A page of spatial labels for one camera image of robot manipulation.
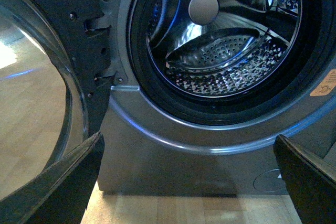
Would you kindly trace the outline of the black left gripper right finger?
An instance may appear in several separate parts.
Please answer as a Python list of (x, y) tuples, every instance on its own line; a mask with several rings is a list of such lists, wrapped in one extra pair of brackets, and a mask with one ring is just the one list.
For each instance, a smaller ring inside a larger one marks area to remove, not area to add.
[(273, 150), (301, 222), (335, 223), (335, 167), (284, 135)]

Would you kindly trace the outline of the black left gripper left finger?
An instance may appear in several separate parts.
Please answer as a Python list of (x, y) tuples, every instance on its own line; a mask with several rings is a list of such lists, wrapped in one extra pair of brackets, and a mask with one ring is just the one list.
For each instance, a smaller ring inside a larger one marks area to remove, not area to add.
[(100, 132), (1, 200), (1, 223), (81, 223), (104, 153)]

